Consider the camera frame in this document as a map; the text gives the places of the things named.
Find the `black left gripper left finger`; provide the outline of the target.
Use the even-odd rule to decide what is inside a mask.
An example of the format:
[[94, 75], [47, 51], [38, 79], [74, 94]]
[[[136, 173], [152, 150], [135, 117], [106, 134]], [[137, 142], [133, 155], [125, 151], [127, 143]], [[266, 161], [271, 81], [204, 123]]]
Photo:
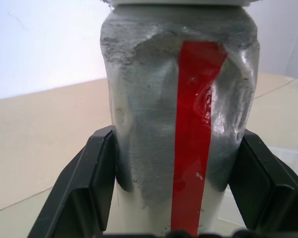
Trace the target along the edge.
[[109, 219], [116, 159], [113, 127], [95, 131], [61, 171], [28, 237], [102, 237]]

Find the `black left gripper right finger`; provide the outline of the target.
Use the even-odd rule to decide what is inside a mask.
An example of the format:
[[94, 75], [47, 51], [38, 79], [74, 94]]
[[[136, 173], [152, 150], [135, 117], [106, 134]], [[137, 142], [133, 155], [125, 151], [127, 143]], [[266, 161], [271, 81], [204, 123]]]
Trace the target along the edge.
[[247, 228], [236, 238], [298, 238], [298, 175], [249, 130], [228, 184]]

